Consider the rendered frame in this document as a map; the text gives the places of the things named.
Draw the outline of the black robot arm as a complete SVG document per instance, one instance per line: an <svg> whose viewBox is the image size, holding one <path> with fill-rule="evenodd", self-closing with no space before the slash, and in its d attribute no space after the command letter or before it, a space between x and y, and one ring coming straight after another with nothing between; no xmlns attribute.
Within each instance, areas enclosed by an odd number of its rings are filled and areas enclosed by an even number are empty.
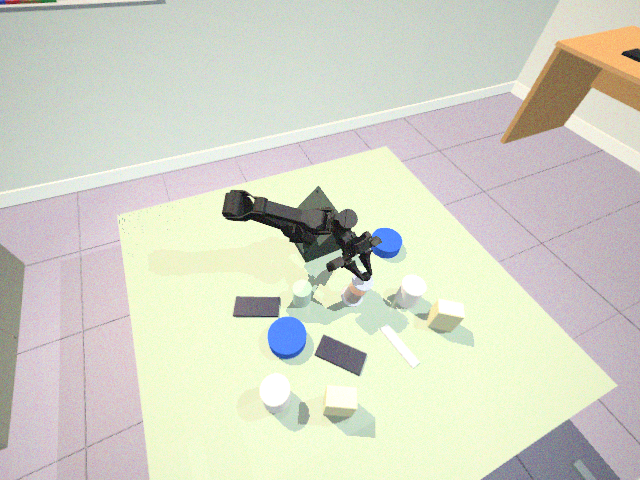
<svg viewBox="0 0 640 480"><path fill-rule="evenodd" d="M255 199L254 203L248 196ZM358 216L352 209L344 209L339 214L334 214L334 208L330 207L305 211L269 201L265 197L253 196L246 190L230 190L226 193L222 214L227 220L253 220L280 229L289 238L289 242L305 242L308 247L319 235L329 235L332 232L336 238L358 222ZM348 255L352 252L362 254L371 248L373 238L369 231L359 237L354 234L351 235L352 239L343 240Z"/></svg>

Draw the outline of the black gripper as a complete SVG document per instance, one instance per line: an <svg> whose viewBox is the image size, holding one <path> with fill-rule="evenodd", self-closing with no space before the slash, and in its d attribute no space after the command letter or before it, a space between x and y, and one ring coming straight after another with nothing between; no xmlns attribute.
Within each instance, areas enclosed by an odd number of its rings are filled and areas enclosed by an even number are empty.
<svg viewBox="0 0 640 480"><path fill-rule="evenodd" d="M342 235L336 237L336 244L339 244L341 250L342 250L342 255L343 257L337 257L335 259L333 259L332 261L326 263L326 268L329 272L334 271L338 268L346 268L347 270L349 270L350 272L352 272L354 275L356 275L359 279L361 279L362 281L364 281L364 278L361 274L361 272L359 271L358 267L356 266L356 262L355 260L352 261L351 258L353 258L354 256L358 255L357 253L352 252L352 254L348 255L345 247L344 247L344 239L347 238L348 240L352 239L352 234L355 233L352 232L352 230L349 230L345 233L343 233ZM355 233L356 234L356 233ZM354 235L355 235L354 234ZM378 236L372 237L373 241L370 242L371 247L375 247L379 244L382 243L381 239ZM363 266L365 267L366 271L370 273L370 275L372 276L372 268L371 268L371 262L370 262L370 256L371 256L371 252L373 250L367 249L366 251L364 251L364 253L360 254L359 259L362 262ZM345 255L345 256L344 256Z"/></svg>

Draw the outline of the white cylinder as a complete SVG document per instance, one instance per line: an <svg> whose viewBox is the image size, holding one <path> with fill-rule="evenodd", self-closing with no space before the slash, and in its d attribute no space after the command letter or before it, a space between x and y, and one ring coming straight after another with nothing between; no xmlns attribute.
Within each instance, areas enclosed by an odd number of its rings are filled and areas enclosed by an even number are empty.
<svg viewBox="0 0 640 480"><path fill-rule="evenodd" d="M263 380L260 395L268 411L280 413L290 404L290 383L281 374L271 374Z"/></svg>
<svg viewBox="0 0 640 480"><path fill-rule="evenodd" d="M403 278L395 295L397 303L404 308L413 308L416 306L423 293L426 285L423 279L416 275L407 275Z"/></svg>

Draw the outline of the white flat bar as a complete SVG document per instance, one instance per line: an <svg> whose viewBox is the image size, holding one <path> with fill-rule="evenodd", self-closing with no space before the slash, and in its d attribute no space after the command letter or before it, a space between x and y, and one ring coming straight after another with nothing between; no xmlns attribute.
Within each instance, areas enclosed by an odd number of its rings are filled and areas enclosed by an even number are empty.
<svg viewBox="0 0 640 480"><path fill-rule="evenodd" d="M410 364L412 368L417 366L420 362L419 360L411 353L406 345L400 340L400 338L394 333L394 331L386 324L380 330L384 333L384 335L389 339L389 341L394 345L399 354L404 358L406 362Z"/></svg>

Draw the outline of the blue cylinder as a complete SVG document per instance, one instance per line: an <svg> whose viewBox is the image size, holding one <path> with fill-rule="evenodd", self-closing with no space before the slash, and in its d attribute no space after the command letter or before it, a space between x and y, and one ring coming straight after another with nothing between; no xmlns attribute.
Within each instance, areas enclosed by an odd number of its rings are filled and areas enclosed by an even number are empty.
<svg viewBox="0 0 640 480"><path fill-rule="evenodd" d="M395 257L402 245L402 238L395 230L390 228L379 228L375 230L372 237L378 236L382 243L371 247L372 252L381 258Z"/></svg>
<svg viewBox="0 0 640 480"><path fill-rule="evenodd" d="M285 359L296 357L306 344L305 326L297 318L281 317L270 326L268 342L276 356Z"/></svg>

